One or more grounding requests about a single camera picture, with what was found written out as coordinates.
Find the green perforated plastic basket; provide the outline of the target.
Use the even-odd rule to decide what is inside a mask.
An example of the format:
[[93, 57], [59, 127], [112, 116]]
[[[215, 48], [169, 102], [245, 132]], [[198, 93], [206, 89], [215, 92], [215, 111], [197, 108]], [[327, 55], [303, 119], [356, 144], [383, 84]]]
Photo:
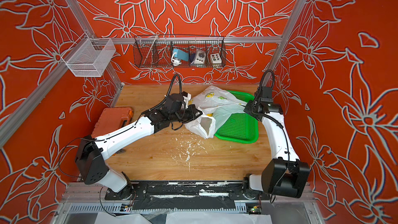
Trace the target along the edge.
[[[216, 87], [212, 87], [211, 91], [208, 91], [208, 96], [206, 97], [216, 97], [220, 101], [226, 101], [227, 95], [225, 91]], [[243, 101], [245, 103], [254, 99], [254, 96], [249, 93], [231, 91], [228, 90], [230, 94], [234, 95], [237, 100]], [[218, 130], [215, 136], [221, 140], [252, 144], [255, 143], [259, 138], [258, 123], [257, 120], [249, 116], [246, 113], [233, 113], [229, 117], [228, 111], [225, 110], [215, 110], [213, 112], [213, 118], [216, 120], [216, 127]]]

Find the white lemon-print plastic bag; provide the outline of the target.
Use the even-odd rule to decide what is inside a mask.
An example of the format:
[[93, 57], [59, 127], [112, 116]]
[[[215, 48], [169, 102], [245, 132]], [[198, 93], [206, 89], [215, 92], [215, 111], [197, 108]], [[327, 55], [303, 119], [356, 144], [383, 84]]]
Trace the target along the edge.
[[244, 112], [246, 104], [227, 90], [209, 86], [188, 101], [188, 105], [194, 105], [202, 115], [184, 127], [202, 138], [213, 138], [231, 115]]

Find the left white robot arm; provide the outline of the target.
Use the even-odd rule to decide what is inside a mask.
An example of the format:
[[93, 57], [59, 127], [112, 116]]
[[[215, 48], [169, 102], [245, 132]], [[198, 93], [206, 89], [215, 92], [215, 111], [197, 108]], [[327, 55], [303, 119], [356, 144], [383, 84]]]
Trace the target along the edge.
[[203, 112], [189, 104], [191, 94], [173, 93], [157, 106], [142, 112], [133, 123], [114, 132], [92, 138], [82, 138], [78, 146], [75, 164], [86, 185], [100, 184], [126, 198], [133, 191], [129, 178], [107, 165], [106, 160], [130, 144], [153, 135], [175, 122], [186, 124], [197, 120]]

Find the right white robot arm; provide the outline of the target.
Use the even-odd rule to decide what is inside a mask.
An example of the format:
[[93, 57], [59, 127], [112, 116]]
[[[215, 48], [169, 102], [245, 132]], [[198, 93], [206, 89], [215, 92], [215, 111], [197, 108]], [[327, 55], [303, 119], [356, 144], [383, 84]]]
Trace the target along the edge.
[[272, 99], [272, 88], [260, 86], [244, 112], [257, 119], [266, 129], [272, 159], [262, 174], [247, 177], [247, 189], [270, 196], [300, 198], [310, 174], [310, 167], [295, 152], [285, 125], [280, 104]]

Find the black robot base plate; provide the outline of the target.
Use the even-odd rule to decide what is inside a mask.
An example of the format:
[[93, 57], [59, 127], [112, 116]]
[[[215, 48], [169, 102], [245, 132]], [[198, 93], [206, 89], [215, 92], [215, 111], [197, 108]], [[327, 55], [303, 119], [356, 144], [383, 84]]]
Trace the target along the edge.
[[131, 194], [122, 197], [110, 189], [104, 200], [121, 201], [128, 210], [233, 210], [246, 212], [244, 204], [257, 205], [269, 200], [267, 193], [250, 190], [242, 180], [139, 180], [132, 182]]

